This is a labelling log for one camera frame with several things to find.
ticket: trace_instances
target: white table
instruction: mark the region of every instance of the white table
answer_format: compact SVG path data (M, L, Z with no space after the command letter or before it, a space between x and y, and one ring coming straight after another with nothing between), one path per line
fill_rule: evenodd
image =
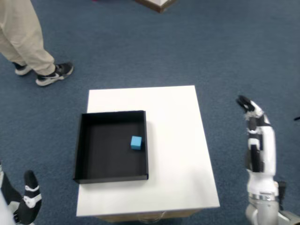
M90 90L88 113L131 110L146 111L149 179L79 185L77 216L219 207L195 87Z

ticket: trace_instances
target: sneaker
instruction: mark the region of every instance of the sneaker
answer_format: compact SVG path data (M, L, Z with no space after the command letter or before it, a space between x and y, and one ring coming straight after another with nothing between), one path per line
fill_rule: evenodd
M32 70L30 68L30 66L28 66L28 65L20 66L19 64L15 63L15 62L13 62L13 64L15 66L15 73L19 76L24 76Z
M38 86L47 86L56 81L61 81L67 78L73 72L73 64L71 62L58 64L55 66L55 71L50 75L37 75L36 83Z

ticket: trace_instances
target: beige pants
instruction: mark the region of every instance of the beige pants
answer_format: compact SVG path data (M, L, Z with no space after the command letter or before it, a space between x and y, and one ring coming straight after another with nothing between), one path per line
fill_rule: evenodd
M0 0L0 53L40 75L54 72L54 58L44 49L42 29L30 0Z

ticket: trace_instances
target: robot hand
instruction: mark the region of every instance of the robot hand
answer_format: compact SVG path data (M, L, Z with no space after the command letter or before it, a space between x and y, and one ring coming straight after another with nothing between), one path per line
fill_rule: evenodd
M275 133L264 111L253 101L239 96L237 103L244 109L247 121L248 150L246 168L250 179L248 192L256 197L275 199L277 184Z
M0 221L7 221L7 224L33 224L41 208L42 196L33 171L24 174L24 181L25 194L22 198L10 184L0 163L0 206L3 211L6 208L6 213L0 214Z

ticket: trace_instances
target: robotic arm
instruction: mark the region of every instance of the robotic arm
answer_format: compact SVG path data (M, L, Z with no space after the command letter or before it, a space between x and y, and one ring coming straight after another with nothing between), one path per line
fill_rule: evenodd
M239 96L237 103L244 109L247 121L248 150L246 169L249 205L246 216L252 225L296 225L300 217L279 210L285 192L285 182L275 182L275 133L264 111L253 101Z
M0 221L3 225L33 225L42 204L38 181L33 171L24 174L25 193L22 198L10 184L0 163Z

